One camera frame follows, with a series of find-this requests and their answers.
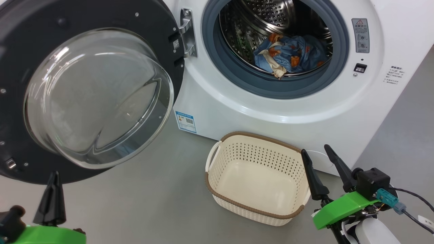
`blue and orange garment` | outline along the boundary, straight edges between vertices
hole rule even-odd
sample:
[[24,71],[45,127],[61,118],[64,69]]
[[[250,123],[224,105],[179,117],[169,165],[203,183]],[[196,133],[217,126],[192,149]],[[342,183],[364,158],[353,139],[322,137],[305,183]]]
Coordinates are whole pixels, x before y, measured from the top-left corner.
[[313,36],[271,34],[253,52],[256,66],[281,78],[285,73],[312,70],[327,61],[324,44]]

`washing machine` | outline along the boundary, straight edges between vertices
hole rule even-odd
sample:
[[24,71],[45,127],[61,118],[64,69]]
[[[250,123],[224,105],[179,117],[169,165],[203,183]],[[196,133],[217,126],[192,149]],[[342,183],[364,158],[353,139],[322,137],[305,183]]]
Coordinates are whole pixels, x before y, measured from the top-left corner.
[[[415,0],[0,0],[0,174],[64,183],[127,162],[175,113],[220,139],[253,132],[353,166],[434,43]],[[325,62],[276,78],[253,52],[310,35]]]

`clothes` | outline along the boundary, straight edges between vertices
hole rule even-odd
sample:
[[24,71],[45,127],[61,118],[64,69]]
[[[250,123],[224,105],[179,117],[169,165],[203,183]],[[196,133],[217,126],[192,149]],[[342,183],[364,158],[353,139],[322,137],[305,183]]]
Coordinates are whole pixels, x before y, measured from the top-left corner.
[[313,36],[287,37],[275,33],[264,40],[253,54],[256,66],[279,79],[286,72],[312,70],[328,59],[326,48]]

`plastic basket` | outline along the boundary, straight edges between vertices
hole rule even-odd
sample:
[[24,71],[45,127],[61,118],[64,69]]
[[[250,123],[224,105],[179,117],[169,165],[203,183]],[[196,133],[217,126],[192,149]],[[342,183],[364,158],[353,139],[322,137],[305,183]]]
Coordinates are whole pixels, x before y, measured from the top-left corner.
[[205,183],[220,206],[273,226],[287,224],[310,198],[301,150],[246,132],[230,133],[212,147]]

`open door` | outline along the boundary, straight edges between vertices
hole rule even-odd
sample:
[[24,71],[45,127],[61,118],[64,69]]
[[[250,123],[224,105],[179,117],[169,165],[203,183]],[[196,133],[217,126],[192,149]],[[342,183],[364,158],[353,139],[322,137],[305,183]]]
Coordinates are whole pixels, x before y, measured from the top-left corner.
[[162,0],[0,6],[0,174],[44,184],[99,174],[161,131],[184,44]]

